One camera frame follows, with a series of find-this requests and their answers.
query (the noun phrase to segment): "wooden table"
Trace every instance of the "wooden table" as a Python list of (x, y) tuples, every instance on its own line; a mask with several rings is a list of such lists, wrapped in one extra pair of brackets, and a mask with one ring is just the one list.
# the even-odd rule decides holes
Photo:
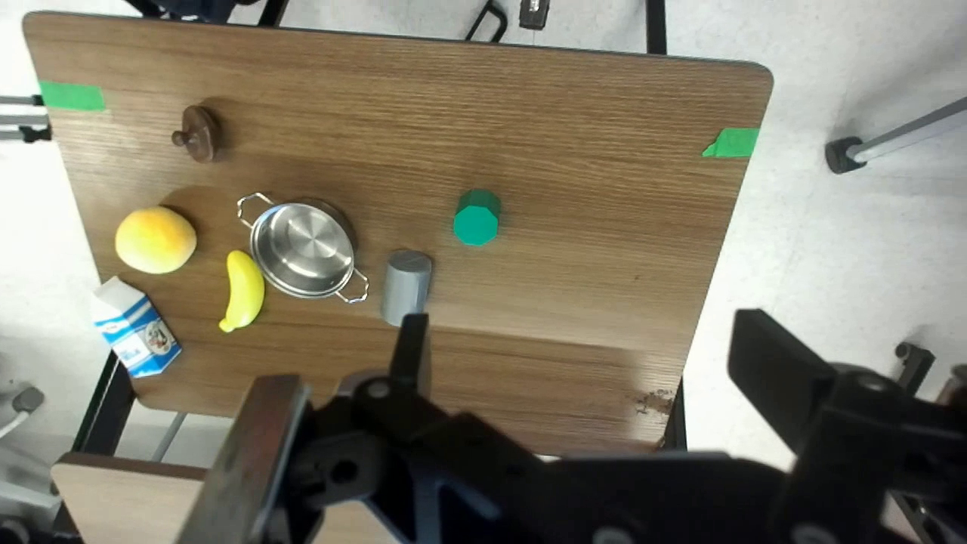
[[(39, 78), (97, 85), (107, 113), (51, 113), (102, 277), (143, 286), (183, 356), (138, 380), (152, 408), (237, 415), (254, 374), (299, 372), (327, 399), (387, 369), (393, 249), (428, 252), (432, 399), (552, 454), (648, 450), (715, 267), (747, 159), (708, 159), (723, 126), (760, 126), (770, 77), (750, 64), (538, 52), (306, 29), (31, 14)], [(170, 146), (183, 106), (227, 129), (218, 164)], [(506, 204), (497, 245), (449, 237), (457, 200)], [(366, 304), (268, 293), (218, 332), (232, 204), (327, 200), (360, 237)], [(119, 222), (172, 205), (201, 229), (175, 274), (128, 269)]]

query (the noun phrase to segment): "blue and white carton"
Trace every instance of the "blue and white carton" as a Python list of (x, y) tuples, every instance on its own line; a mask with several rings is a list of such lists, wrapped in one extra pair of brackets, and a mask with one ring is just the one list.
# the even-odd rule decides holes
[(180, 343), (159, 321), (152, 300), (119, 274), (95, 290), (95, 325), (131, 377), (159, 374), (180, 356)]

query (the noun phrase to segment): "metal pole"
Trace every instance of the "metal pole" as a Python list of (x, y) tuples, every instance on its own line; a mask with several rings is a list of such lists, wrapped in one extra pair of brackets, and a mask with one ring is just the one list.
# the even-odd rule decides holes
[(873, 159), (873, 156), (885, 156), (892, 152), (918, 146), (918, 142), (935, 138), (941, 132), (949, 132), (962, 124), (967, 124), (967, 96), (962, 96), (943, 110), (935, 110), (909, 124), (900, 124), (870, 142), (863, 142), (858, 136), (828, 142), (824, 164), (831, 171), (851, 171), (851, 169), (868, 167), (868, 159)]

